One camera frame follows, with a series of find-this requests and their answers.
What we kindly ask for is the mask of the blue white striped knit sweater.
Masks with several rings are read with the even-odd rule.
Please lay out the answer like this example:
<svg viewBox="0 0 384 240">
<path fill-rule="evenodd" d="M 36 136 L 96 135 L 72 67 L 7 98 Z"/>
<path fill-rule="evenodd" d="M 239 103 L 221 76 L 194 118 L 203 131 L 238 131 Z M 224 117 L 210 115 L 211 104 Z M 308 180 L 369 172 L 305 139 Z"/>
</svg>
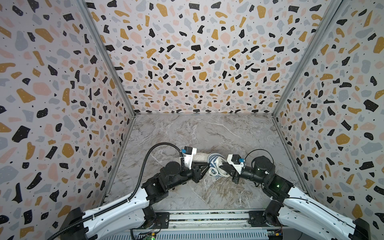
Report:
<svg viewBox="0 0 384 240">
<path fill-rule="evenodd" d="M 208 156 L 208 163 L 210 164 L 210 167 L 208 170 L 209 175 L 216 179 L 229 177 L 230 175 L 226 171 L 220 168 L 220 166 L 226 162 L 227 162 L 226 159 L 220 154 L 209 155 Z"/>
</svg>

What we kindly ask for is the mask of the white fluffy teddy bear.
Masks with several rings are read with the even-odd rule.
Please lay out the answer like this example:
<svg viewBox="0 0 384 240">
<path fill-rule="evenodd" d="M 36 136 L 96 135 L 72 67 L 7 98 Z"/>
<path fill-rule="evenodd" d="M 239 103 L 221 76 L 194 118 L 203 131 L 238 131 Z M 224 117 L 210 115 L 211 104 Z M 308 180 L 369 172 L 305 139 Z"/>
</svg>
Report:
<svg viewBox="0 0 384 240">
<path fill-rule="evenodd" d="M 192 162 L 196 164 L 209 164 L 210 163 L 209 157 L 210 157 L 210 154 L 196 153 L 193 156 Z"/>
</svg>

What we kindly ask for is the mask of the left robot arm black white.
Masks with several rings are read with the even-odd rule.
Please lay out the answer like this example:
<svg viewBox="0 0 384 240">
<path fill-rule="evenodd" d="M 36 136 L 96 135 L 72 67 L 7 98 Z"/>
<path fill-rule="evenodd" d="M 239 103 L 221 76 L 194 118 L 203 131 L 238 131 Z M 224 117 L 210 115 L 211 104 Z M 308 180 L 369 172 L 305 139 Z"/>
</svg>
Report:
<svg viewBox="0 0 384 240">
<path fill-rule="evenodd" d="M 177 186 L 188 181 L 198 183 L 208 169 L 208 163 L 192 164 L 190 169 L 182 170 L 178 162 L 169 162 L 135 193 L 95 209 L 70 211 L 60 230 L 50 239 L 104 240 L 124 230 L 148 228 L 157 219 L 153 204 L 165 199 Z"/>
</svg>

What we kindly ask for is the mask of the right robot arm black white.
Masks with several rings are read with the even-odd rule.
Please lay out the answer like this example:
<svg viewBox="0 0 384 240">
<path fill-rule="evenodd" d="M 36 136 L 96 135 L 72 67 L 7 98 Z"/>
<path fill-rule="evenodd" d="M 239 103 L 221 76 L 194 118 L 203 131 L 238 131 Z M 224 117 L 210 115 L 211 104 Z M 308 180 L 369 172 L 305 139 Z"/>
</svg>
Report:
<svg viewBox="0 0 384 240">
<path fill-rule="evenodd" d="M 245 179 L 262 187 L 271 202 L 264 219 L 271 226 L 294 228 L 316 240 L 369 240 L 370 225 L 361 218 L 345 217 L 317 202 L 293 183 L 275 173 L 274 163 L 265 156 L 250 166 L 239 155 L 229 155 L 220 169 L 234 183 Z"/>
</svg>

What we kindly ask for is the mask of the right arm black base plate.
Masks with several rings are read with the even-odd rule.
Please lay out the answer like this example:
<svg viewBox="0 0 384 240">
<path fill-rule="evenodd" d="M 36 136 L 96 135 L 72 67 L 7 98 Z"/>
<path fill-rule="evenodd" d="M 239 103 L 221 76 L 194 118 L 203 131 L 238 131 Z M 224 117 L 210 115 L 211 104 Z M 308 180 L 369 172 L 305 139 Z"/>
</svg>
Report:
<svg viewBox="0 0 384 240">
<path fill-rule="evenodd" d="M 278 213 L 265 211 L 249 211 L 248 223 L 252 227 L 281 227 L 283 226 L 278 220 Z"/>
</svg>

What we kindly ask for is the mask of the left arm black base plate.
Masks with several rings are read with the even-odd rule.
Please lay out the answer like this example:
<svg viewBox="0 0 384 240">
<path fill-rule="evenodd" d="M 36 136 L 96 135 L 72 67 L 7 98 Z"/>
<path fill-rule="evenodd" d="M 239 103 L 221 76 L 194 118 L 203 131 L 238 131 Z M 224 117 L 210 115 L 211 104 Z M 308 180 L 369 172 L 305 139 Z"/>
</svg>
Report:
<svg viewBox="0 0 384 240">
<path fill-rule="evenodd" d="M 170 224 L 169 212 L 155 212 L 148 207 L 135 212 L 135 217 L 139 217 L 139 223 L 134 224 L 132 229 L 168 229 Z"/>
</svg>

